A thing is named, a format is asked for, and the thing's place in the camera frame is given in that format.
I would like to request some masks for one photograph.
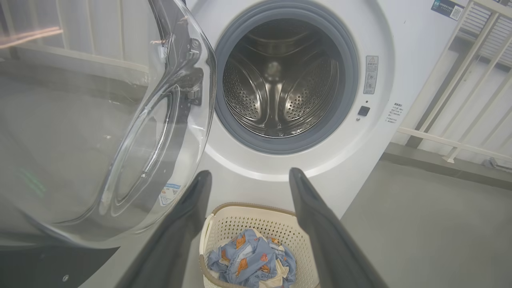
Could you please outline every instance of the perforated basket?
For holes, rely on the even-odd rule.
[[[227,203],[217,207],[206,218],[201,232],[199,264],[205,288],[241,287],[215,278],[205,261],[213,249],[248,228],[258,230],[265,237],[277,238],[290,249],[297,262],[293,288],[320,287],[309,236],[299,227],[293,212],[260,205]]]

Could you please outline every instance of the gray floor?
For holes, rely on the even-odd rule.
[[[389,287],[511,287],[512,192],[379,162],[342,218]]]

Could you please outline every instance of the basket handle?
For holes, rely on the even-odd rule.
[[[199,255],[204,255],[205,240],[206,237],[210,235],[210,222],[213,216],[214,214],[208,215],[208,217],[206,217],[206,220],[204,221],[203,230],[201,230],[201,238],[199,238]]]

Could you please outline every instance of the gray baseboard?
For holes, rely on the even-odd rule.
[[[473,162],[455,159],[448,163],[441,155],[389,143],[381,161],[388,161],[401,166],[419,168],[432,173],[459,178],[488,186],[512,190],[512,173],[499,169],[485,167]]]

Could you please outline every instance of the clothes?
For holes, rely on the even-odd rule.
[[[250,288],[287,288],[295,283],[296,263],[290,250],[274,238],[246,229],[208,256],[208,268],[219,279]]]

